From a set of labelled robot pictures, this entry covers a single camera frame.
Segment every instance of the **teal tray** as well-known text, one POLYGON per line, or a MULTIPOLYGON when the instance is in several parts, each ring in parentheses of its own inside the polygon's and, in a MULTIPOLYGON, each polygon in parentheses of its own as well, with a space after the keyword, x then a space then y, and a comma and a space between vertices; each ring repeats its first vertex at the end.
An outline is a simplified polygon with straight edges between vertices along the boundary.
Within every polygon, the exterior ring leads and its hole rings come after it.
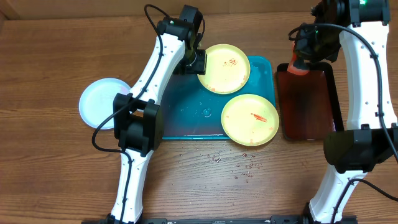
POLYGON ((196 75, 173 75, 162 103, 166 140, 229 139, 221 125, 221 112, 227 102, 242 94, 264 97, 275 105, 271 63, 261 56, 248 56, 250 77, 239 91, 219 95, 207 90, 196 75))

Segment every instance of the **wooden table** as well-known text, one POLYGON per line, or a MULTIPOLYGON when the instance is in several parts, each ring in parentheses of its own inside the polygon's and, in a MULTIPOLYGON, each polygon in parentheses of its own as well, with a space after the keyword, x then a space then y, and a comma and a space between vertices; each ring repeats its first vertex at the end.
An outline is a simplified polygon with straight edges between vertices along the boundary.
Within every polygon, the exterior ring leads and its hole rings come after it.
MULTIPOLYGON (((268 58, 275 71, 291 57, 287 33, 312 20, 309 13, 290 12, 206 16, 203 47, 233 44, 247 55, 268 58)), ((387 53, 391 97, 398 111, 396 21, 398 11, 392 11, 387 53)), ((133 85, 154 40, 144 17, 4 23, 0 33, 0 223, 79 223, 104 218, 111 211, 120 155, 94 149, 93 129, 81 120, 78 100, 100 78, 120 78, 133 85)), ((343 54, 333 69, 346 119, 343 54)), ((102 146, 117 148, 112 131, 103 131, 98 139, 102 146)), ((144 216, 299 214, 326 170, 322 144, 286 141, 281 128, 268 145, 254 148, 232 141, 165 141, 149 164, 144 216), (211 162, 207 155, 221 161, 211 162), (251 169, 253 177, 245 178, 241 173, 251 163, 259 164, 259 169, 251 169)), ((391 158, 367 179, 396 196, 397 172, 391 158)), ((360 223, 396 223, 397 209, 397 203, 360 184, 345 215, 357 215, 360 223)))

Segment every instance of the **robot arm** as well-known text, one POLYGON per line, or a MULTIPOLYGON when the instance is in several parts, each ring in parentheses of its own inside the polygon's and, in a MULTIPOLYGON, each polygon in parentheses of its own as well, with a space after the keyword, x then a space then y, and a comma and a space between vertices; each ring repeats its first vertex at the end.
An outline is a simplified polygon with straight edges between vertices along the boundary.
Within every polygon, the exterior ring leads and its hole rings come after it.
MULTIPOLYGON (((390 99, 386 62, 390 19, 388 1, 324 0, 312 9, 312 15, 316 17, 316 24, 347 27, 371 43, 381 66, 384 121, 390 135, 394 136, 397 130, 393 124, 396 124, 397 117, 390 99)), ((329 164, 321 186, 309 204, 314 223, 341 221, 343 209, 356 184, 349 187, 340 206, 335 207, 349 180, 363 179, 376 164, 392 155, 380 130, 377 115, 379 102, 376 66, 364 44, 347 31, 327 27, 317 29, 313 26, 299 31, 294 52, 299 58, 311 62, 323 59, 334 62, 341 46, 345 53, 348 76, 348 130, 331 133, 324 142, 325 157, 329 164)))
MULTIPOLYGON (((149 159, 163 136, 160 102, 163 92, 173 74, 205 74, 206 53, 198 50, 202 34, 197 34, 202 22, 197 8, 184 6, 179 19, 164 18, 157 25, 163 42, 162 59, 142 96, 114 117, 114 134, 119 146, 131 157, 131 173, 126 155, 121 154, 121 174, 118 195, 108 220, 114 223, 137 223, 142 215, 142 191, 149 159), (143 118, 135 116, 136 110, 144 112, 143 118), (123 198, 127 187, 126 199, 123 198)), ((134 100, 148 82, 160 54, 160 41, 156 38, 154 51, 139 78, 127 96, 118 94, 114 100, 114 111, 134 100)))

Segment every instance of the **orange food scrap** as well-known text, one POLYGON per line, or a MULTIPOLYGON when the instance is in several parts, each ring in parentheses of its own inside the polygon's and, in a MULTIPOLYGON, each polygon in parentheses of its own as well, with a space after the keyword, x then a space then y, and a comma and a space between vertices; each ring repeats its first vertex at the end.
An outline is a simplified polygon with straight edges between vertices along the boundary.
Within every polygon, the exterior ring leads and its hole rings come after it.
POLYGON ((260 115, 257 115, 257 114, 251 114, 251 115, 253 115, 259 121, 267 122, 267 120, 260 115))

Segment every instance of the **black cable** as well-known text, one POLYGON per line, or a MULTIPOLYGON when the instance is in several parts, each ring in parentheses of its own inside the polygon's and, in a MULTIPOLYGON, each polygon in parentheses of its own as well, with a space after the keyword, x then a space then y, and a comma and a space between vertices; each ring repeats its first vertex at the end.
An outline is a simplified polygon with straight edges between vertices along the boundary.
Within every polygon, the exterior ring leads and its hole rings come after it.
POLYGON ((203 36, 205 35, 205 29, 206 29, 206 22, 205 19, 202 18, 203 21, 203 31, 201 32, 200 36, 195 40, 195 43, 193 43, 193 48, 197 49, 199 46, 199 43, 201 42, 203 36))
POLYGON ((377 93, 378 93, 378 102, 379 102, 378 115, 379 115, 380 125, 381 125, 382 130, 384 131, 384 135, 386 136, 386 139, 391 148, 391 151, 398 163, 397 150, 394 147, 394 143, 392 142, 390 135, 388 134, 386 124, 384 123, 383 100, 382 100, 382 76, 381 76, 381 67, 380 67, 379 57, 378 57, 377 53, 374 51, 374 49, 369 44, 369 42, 366 41, 366 39, 363 36, 361 36, 359 33, 355 32, 352 29, 349 29, 347 27, 339 26, 336 24, 305 24, 305 25, 301 25, 300 27, 297 27, 289 32, 289 40, 291 39, 292 34, 294 34, 295 32, 302 30, 304 28, 309 28, 309 27, 315 27, 315 29, 317 29, 318 27, 319 28, 332 28, 332 29, 339 29, 342 31, 349 32, 350 34, 353 34, 356 38, 358 38, 366 46, 366 48, 368 48, 368 50, 370 51, 372 58, 374 60, 374 63, 376 64, 376 71, 377 71, 377 93))
POLYGON ((166 12, 164 12, 163 10, 161 10, 161 9, 159 9, 158 7, 153 6, 153 5, 151 5, 151 4, 147 4, 147 5, 144 6, 145 15, 147 16, 147 18, 148 18, 150 24, 152 25, 152 27, 154 28, 154 30, 155 30, 155 32, 156 32, 156 34, 157 34, 157 37, 159 38, 159 43, 160 43, 159 58, 158 58, 157 61, 156 61, 154 70, 152 71, 150 77, 148 78, 148 81, 146 82, 146 84, 145 84, 144 87, 142 88, 141 92, 140 92, 130 103, 126 104, 125 106, 123 106, 122 108, 120 108, 120 110, 114 112, 111 116, 109 116, 108 118, 106 118, 106 119, 95 129, 95 131, 94 131, 94 133, 93 133, 93 137, 91 138, 91 143, 93 144, 93 146, 94 146, 97 150, 103 151, 103 152, 116 152, 116 153, 121 153, 121 154, 124 154, 124 155, 127 157, 127 159, 128 159, 129 170, 128 170, 128 173, 127 173, 126 186, 124 187, 124 193, 123 193, 123 199, 122 199, 123 205, 122 205, 122 212, 121 212, 121 215, 120 215, 120 222, 121 222, 121 223, 123 222, 124 209, 126 208, 127 188, 129 187, 129 182, 130 182, 132 160, 131 160, 130 155, 129 155, 128 153, 126 153, 124 150, 118 150, 118 149, 105 149, 105 148, 99 147, 99 145, 97 145, 97 143, 95 142, 95 138, 96 138, 98 132, 101 130, 101 128, 102 128, 108 121, 110 121, 110 120, 111 120, 112 118, 114 118, 117 114, 119 114, 120 111, 123 111, 123 110, 125 110, 126 108, 129 108, 130 106, 132 106, 132 105, 145 93, 145 91, 147 90, 147 88, 148 88, 148 86, 149 86, 150 81, 151 81, 152 78, 154 77, 154 75, 155 75, 155 73, 156 73, 156 70, 157 70, 157 68, 159 67, 160 60, 162 59, 162 55, 163 55, 163 42, 162 42, 162 37, 161 37, 160 34, 158 33, 158 31, 157 31, 157 29, 156 29, 156 26, 155 26, 154 22, 152 21, 152 19, 150 18, 149 14, 148 14, 148 11, 147 11, 147 8, 148 8, 148 7, 151 7, 151 8, 154 8, 154 9, 160 11, 161 13, 163 13, 163 14, 164 14, 165 16, 167 16, 167 17, 169 17, 169 15, 168 15, 166 12))
POLYGON ((367 184, 368 186, 370 186, 370 187, 373 188, 374 190, 377 190, 380 194, 386 196, 387 198, 389 198, 389 199, 391 199, 391 200, 393 200, 393 201, 398 202, 398 198, 389 195, 388 193, 386 193, 385 191, 381 190, 379 187, 376 187, 374 184, 370 183, 370 182, 367 181, 367 180, 363 180, 363 179, 351 179, 351 180, 348 181, 346 187, 344 188, 343 193, 340 195, 340 198, 339 198, 338 201, 337 201, 336 207, 334 208, 334 210, 333 210, 333 215, 332 215, 332 217, 331 217, 331 222, 330 222, 331 224, 334 224, 334 223, 335 223, 335 218, 336 218, 336 214, 337 214, 337 211, 338 211, 338 207, 340 207, 340 204, 341 204, 341 202, 343 201, 344 196, 346 195, 346 193, 347 193, 347 191, 348 191, 350 185, 353 185, 354 182, 362 182, 362 183, 364 183, 364 184, 367 184))

